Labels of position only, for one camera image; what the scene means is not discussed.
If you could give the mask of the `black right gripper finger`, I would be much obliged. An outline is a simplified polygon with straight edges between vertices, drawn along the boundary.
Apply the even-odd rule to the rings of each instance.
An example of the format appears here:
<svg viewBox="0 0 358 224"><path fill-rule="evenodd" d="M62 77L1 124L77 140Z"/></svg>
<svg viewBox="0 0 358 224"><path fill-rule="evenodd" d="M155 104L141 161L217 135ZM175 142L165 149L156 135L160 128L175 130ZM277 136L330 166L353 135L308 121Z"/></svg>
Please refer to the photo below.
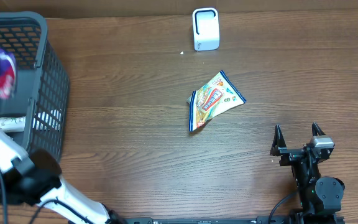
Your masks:
<svg viewBox="0 0 358 224"><path fill-rule="evenodd" d="M285 143L285 139L283 137L280 125L277 124L275 126L275 133L273 138L272 147L270 150L271 156L280 156L282 151L287 150L287 145Z"/></svg>
<svg viewBox="0 0 358 224"><path fill-rule="evenodd" d="M319 127L319 125L317 124L317 122L314 122L311 126L311 130L312 130L312 135L313 136L324 136L325 133L323 132L323 130Z"/></svg>

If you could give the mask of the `pink purple sanitary pad pack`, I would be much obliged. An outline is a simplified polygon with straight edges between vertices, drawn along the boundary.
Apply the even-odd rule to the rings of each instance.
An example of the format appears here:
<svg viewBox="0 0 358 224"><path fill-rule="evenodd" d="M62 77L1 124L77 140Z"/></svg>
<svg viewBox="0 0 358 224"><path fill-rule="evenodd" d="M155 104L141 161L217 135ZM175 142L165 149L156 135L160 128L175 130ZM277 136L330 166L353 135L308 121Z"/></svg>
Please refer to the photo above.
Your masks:
<svg viewBox="0 0 358 224"><path fill-rule="evenodd" d="M0 99L6 100L16 90L17 65L13 53L0 48Z"/></svg>

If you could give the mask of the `yellow blue snack bag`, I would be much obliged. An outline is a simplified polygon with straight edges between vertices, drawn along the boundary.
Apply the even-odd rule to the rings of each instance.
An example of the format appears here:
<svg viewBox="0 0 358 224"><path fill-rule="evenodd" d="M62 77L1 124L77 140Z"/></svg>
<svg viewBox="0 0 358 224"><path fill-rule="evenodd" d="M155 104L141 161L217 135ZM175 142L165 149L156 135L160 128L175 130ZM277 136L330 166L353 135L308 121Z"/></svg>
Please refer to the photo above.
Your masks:
<svg viewBox="0 0 358 224"><path fill-rule="evenodd" d="M193 132L214 117L245 104L246 99L221 70L208 83L193 91L186 102L189 104L188 129Z"/></svg>

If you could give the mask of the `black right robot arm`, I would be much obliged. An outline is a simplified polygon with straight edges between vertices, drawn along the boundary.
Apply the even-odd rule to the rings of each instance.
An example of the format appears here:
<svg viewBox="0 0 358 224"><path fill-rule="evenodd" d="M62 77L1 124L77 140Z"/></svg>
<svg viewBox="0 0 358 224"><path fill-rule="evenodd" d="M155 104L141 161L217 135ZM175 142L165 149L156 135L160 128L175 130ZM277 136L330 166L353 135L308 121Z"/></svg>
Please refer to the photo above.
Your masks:
<svg viewBox="0 0 358 224"><path fill-rule="evenodd" d="M272 221L276 209L294 195L299 195L301 208L288 216L289 223L339 223L336 212L341 210L344 182L338 178L322 176L318 165L328 160L335 143L317 123L313 123L312 138L300 149L288 149L282 130L275 126L271 156L280 157L281 166L290 166L296 182L296 192L286 196L270 212Z"/></svg>

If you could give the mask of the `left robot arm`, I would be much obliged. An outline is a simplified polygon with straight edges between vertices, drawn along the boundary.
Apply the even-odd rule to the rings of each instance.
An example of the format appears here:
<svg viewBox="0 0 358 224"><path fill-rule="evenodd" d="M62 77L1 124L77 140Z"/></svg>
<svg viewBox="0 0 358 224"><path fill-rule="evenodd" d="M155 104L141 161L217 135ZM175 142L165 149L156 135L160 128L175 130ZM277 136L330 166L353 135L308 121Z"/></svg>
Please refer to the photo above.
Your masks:
<svg viewBox="0 0 358 224"><path fill-rule="evenodd" d="M50 45L0 45L0 204L48 208L72 223L122 223L63 177L69 90Z"/></svg>

